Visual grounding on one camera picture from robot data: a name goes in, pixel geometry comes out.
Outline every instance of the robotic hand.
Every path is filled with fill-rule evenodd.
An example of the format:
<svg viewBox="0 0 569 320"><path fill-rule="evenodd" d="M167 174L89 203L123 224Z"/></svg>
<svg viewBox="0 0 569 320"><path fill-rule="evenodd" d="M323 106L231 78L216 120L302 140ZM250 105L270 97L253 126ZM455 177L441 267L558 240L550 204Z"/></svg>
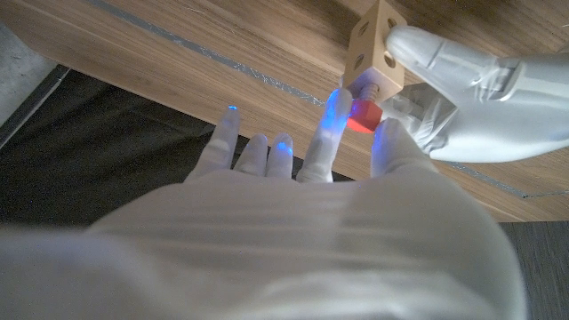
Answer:
<svg viewBox="0 0 569 320"><path fill-rule="evenodd" d="M395 27L393 57L426 84L382 103L431 158L490 163L569 146L569 47L498 58L414 27Z"/></svg>
<svg viewBox="0 0 569 320"><path fill-rule="evenodd" d="M351 101L333 92L297 180L331 180ZM372 178L342 183L291 180L286 134L268 158L254 136L228 170L238 127L229 107L184 183L84 234L4 232L0 314L525 319L507 237L397 120L375 131Z"/></svg>

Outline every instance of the bolt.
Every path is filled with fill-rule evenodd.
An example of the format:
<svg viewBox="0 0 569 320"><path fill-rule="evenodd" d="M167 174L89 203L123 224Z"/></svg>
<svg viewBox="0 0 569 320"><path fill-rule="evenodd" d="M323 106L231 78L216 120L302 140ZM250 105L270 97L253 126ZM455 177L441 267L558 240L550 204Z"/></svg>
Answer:
<svg viewBox="0 0 569 320"><path fill-rule="evenodd" d="M377 84L366 84L359 92L359 99L375 102L378 94L380 94L380 87Z"/></svg>

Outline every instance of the hole in wooden block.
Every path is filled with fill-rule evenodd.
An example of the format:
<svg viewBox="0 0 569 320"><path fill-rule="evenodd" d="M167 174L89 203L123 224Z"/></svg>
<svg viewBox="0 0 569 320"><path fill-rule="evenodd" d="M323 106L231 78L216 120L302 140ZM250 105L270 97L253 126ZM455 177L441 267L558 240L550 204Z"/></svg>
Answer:
<svg viewBox="0 0 569 320"><path fill-rule="evenodd" d="M357 36L361 36L366 30L367 27L370 25L369 22L364 23L364 25L359 29L359 32L357 33Z"/></svg>
<svg viewBox="0 0 569 320"><path fill-rule="evenodd" d="M354 63L354 70L356 70L357 67L359 67L362 64L362 61L364 61L364 55L360 54L356 58L356 63Z"/></svg>
<svg viewBox="0 0 569 320"><path fill-rule="evenodd" d="M387 63L390 68L394 68L396 63L391 54L389 54L389 52L385 52L383 56L385 58L385 63Z"/></svg>
<svg viewBox="0 0 569 320"><path fill-rule="evenodd" d="M397 25L397 22L395 22L393 19L389 18L388 19L388 26L389 28L393 28L394 26Z"/></svg>

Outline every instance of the red block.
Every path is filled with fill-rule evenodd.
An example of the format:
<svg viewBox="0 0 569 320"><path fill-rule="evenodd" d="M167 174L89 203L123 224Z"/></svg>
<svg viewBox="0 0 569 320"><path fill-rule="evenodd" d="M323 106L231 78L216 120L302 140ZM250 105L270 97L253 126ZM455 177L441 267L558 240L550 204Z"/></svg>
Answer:
<svg viewBox="0 0 569 320"><path fill-rule="evenodd" d="M348 118L348 128L355 132L373 133L383 111L373 101L354 99Z"/></svg>

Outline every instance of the wooden block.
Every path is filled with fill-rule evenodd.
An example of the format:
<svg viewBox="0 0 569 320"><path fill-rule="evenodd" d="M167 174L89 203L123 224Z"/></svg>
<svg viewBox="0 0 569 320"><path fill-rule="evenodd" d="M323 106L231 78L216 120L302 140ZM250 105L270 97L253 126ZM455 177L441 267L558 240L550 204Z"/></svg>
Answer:
<svg viewBox="0 0 569 320"><path fill-rule="evenodd" d="M378 0L352 29L349 38L343 86L354 98L367 84L380 87L376 102L382 102L403 89L405 69L396 63L385 47L395 25L407 21L385 0Z"/></svg>

